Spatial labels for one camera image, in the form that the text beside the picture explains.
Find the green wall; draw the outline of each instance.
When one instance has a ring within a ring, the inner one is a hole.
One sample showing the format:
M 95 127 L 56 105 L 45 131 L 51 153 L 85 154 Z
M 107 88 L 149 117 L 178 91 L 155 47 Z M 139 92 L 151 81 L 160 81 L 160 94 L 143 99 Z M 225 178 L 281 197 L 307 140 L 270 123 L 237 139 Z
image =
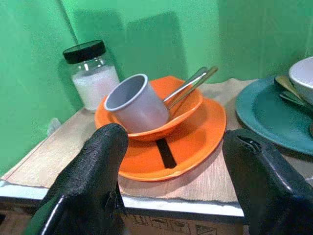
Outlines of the green wall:
M 217 65 L 209 82 L 221 82 L 286 73 L 313 55 L 312 30 L 313 1 L 304 0 L 1 1 L 0 174 L 46 136 L 51 118 L 82 107 L 62 59 L 77 42 L 103 39 L 121 79 L 185 79 Z
M 75 44 L 57 1 L 0 2 L 0 175 L 46 137 L 51 118 L 67 120 L 81 101 L 62 50 Z

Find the teal plate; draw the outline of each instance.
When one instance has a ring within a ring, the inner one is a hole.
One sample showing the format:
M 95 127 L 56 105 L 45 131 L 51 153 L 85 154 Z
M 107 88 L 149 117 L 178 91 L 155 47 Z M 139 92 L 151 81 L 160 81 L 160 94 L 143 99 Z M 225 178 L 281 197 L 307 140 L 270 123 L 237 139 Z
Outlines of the teal plate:
M 251 83 L 237 97 L 236 111 L 252 131 L 283 147 L 313 155 L 313 114 L 279 97 L 274 78 Z

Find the cup rim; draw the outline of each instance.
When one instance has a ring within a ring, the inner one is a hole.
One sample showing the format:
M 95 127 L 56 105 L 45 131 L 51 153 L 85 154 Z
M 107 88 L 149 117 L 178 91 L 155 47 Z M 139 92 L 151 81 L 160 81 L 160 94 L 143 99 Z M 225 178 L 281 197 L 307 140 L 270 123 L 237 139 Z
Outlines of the cup rim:
M 304 61 L 312 60 L 312 59 L 313 59 L 313 56 L 308 57 L 308 58 L 305 58 L 305 59 L 303 59 L 303 60 L 300 60 L 300 61 L 298 61 L 297 63 L 293 64 L 293 65 L 291 66 L 291 68 L 289 69 L 289 77 L 292 79 L 292 81 L 294 81 L 294 82 L 296 82 L 296 83 L 298 83 L 298 84 L 300 84 L 300 85 L 302 85 L 302 86 L 304 86 L 304 87 L 310 88 L 310 89 L 313 88 L 312 85 L 307 84 L 307 83 L 304 83 L 304 82 L 298 80 L 296 77 L 294 77 L 293 74 L 294 74 L 294 70 L 296 70 L 296 67 L 297 67 L 299 64 L 303 63 Z
M 109 98 L 111 97 L 111 95 L 117 90 L 118 87 L 120 87 L 123 83 L 127 82 L 128 80 L 131 80 L 132 78 L 134 77 L 137 77 L 137 76 L 142 76 L 144 78 L 144 82 L 143 82 L 143 85 L 141 86 L 141 88 L 139 89 L 139 91 L 130 99 L 128 100 L 127 102 L 123 103 L 122 105 L 120 106 L 117 106 L 116 108 L 109 108 L 107 106 L 107 103 L 108 103 L 108 100 Z M 126 106 L 128 106 L 129 104 L 131 104 L 135 99 L 137 99 L 140 94 L 142 93 L 142 91 L 145 89 L 145 87 L 147 86 L 148 84 L 148 76 L 143 74 L 143 73 L 138 73 L 138 74 L 135 74 L 133 76 L 130 76 L 128 78 L 126 78 L 124 81 L 122 81 L 120 84 L 118 84 L 108 95 L 108 97 L 106 98 L 106 101 L 104 102 L 104 108 L 110 112 L 114 112 L 114 111 L 118 111 L 118 110 L 121 110 L 123 108 L 125 108 Z

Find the black lid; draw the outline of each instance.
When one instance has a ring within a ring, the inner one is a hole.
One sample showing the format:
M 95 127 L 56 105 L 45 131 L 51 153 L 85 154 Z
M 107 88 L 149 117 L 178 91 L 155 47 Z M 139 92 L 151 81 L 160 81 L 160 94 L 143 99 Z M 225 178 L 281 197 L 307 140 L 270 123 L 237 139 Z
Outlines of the black lid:
M 66 49 L 63 56 L 68 64 L 76 64 L 103 55 L 105 52 L 103 41 L 95 40 Z

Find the salt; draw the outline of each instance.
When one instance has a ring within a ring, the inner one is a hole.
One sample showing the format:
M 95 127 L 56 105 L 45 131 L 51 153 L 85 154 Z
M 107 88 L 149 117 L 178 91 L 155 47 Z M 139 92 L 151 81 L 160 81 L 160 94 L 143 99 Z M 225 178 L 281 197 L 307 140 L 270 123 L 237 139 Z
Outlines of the salt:
M 100 101 L 119 83 L 114 66 L 101 66 L 94 71 L 81 71 L 72 77 L 73 83 L 85 105 L 95 112 Z

